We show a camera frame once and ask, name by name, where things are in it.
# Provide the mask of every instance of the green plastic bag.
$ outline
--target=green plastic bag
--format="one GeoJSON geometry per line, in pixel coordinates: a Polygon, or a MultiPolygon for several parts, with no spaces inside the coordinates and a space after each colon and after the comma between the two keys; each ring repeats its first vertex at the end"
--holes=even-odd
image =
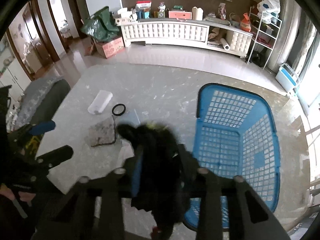
{"type": "Polygon", "coordinates": [[[118,36],[119,28],[106,6],[84,21],[81,31],[100,42],[109,42],[118,36]]]}

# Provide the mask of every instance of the pink box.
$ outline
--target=pink box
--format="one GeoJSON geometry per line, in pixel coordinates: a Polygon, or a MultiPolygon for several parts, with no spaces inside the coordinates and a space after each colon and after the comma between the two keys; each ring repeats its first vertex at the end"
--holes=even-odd
{"type": "Polygon", "coordinates": [[[105,58],[109,58],[124,49],[122,37],[115,38],[109,42],[94,42],[96,44],[98,53],[105,58]]]}
{"type": "Polygon", "coordinates": [[[192,12],[169,11],[169,18],[192,19],[192,12]]]}

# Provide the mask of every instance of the roll of paper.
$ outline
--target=roll of paper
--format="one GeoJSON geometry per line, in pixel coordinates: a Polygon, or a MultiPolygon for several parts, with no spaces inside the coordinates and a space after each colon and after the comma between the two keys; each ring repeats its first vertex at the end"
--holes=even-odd
{"type": "Polygon", "coordinates": [[[112,93],[105,90],[100,90],[92,104],[88,107],[90,114],[101,114],[112,98],[112,93]]]}
{"type": "Polygon", "coordinates": [[[203,10],[201,8],[193,7],[192,8],[192,19],[197,20],[197,21],[202,21],[203,10]]]}
{"type": "Polygon", "coordinates": [[[226,40],[225,40],[224,38],[221,38],[221,39],[220,39],[220,42],[221,42],[221,44],[222,44],[222,46],[223,46],[223,48],[224,48],[225,50],[229,50],[229,49],[230,49],[229,44],[226,42],[226,40]]]}

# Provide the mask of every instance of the black rubber ring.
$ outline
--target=black rubber ring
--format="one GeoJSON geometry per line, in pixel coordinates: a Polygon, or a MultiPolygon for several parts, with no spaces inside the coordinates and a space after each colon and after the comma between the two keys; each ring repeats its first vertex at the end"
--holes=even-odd
{"type": "Polygon", "coordinates": [[[125,113],[125,105],[124,104],[117,104],[117,105],[115,105],[113,108],[112,108],[112,114],[113,115],[115,115],[115,116],[121,116],[121,115],[123,115],[124,113],[125,113]],[[119,113],[119,114],[116,114],[115,113],[115,109],[118,107],[118,106],[123,106],[123,111],[121,112],[121,113],[119,113]]]}

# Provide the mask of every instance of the orange bag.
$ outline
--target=orange bag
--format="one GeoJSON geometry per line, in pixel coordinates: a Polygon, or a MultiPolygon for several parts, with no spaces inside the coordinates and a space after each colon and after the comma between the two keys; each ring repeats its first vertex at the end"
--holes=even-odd
{"type": "Polygon", "coordinates": [[[240,22],[240,28],[241,30],[245,31],[245,32],[250,32],[251,31],[251,22],[250,22],[250,18],[249,15],[247,13],[245,13],[243,20],[240,22]]]}

